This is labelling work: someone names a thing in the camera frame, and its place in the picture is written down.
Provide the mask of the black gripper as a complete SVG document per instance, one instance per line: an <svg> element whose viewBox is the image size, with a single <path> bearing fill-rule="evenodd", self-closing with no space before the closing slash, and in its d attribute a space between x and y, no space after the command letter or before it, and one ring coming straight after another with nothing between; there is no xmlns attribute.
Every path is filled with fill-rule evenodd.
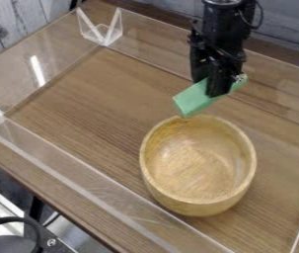
<svg viewBox="0 0 299 253"><path fill-rule="evenodd" d="M203 16L191 24L189 69L192 82L208 77L209 98L231 92L243 73L244 41L252 23L256 0L201 0Z"/></svg>

